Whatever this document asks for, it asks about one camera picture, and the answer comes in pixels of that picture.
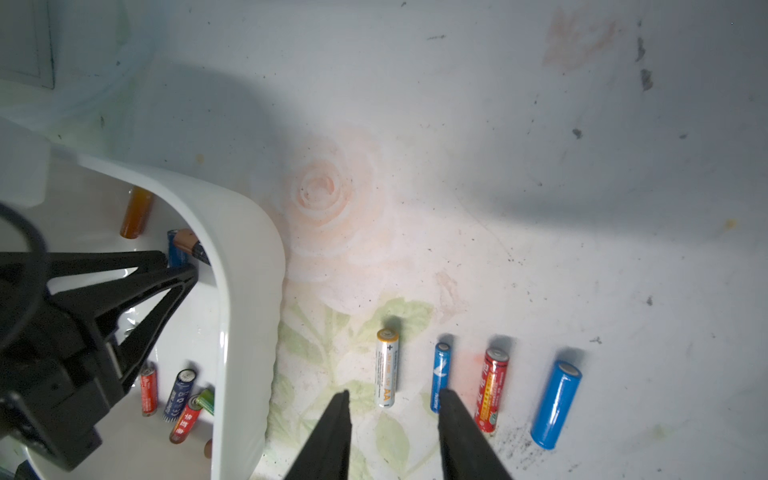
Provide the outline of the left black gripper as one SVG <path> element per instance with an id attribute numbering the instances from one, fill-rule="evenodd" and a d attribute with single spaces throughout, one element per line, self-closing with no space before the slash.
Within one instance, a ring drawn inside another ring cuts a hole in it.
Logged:
<path id="1" fill-rule="evenodd" d="M 1 293 L 15 293 L 38 260 L 55 292 L 1 352 L 1 424 L 71 471 L 101 445 L 97 423 L 126 396 L 198 271 L 169 268 L 160 251 L 2 252 Z"/>

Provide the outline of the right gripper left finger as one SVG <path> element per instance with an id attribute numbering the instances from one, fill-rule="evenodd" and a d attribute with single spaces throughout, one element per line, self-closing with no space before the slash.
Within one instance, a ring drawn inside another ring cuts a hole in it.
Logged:
<path id="1" fill-rule="evenodd" d="M 344 390 L 330 400 L 285 479 L 346 480 L 351 436 L 350 394 Z"/>

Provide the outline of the white orange AA battery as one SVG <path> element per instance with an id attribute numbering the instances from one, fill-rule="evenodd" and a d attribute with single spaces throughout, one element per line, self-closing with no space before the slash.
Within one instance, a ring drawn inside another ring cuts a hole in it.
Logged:
<path id="1" fill-rule="evenodd" d="M 389 328 L 377 332 L 375 398 L 379 407 L 395 403 L 397 390 L 399 334 Z"/>

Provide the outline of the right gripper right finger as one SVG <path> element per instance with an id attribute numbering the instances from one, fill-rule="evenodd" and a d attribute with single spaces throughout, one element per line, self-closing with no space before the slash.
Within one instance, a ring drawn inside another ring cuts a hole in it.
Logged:
<path id="1" fill-rule="evenodd" d="M 457 393 L 440 391 L 439 445 L 444 479 L 504 479 L 505 469 Z"/>

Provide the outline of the red AA battery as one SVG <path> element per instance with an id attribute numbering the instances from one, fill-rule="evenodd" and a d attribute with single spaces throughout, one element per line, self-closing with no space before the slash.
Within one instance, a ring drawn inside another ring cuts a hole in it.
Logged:
<path id="1" fill-rule="evenodd" d="M 474 420 L 487 434 L 494 433 L 507 377 L 509 355 L 498 348 L 489 348 L 484 355 L 481 381 L 477 395 Z"/>

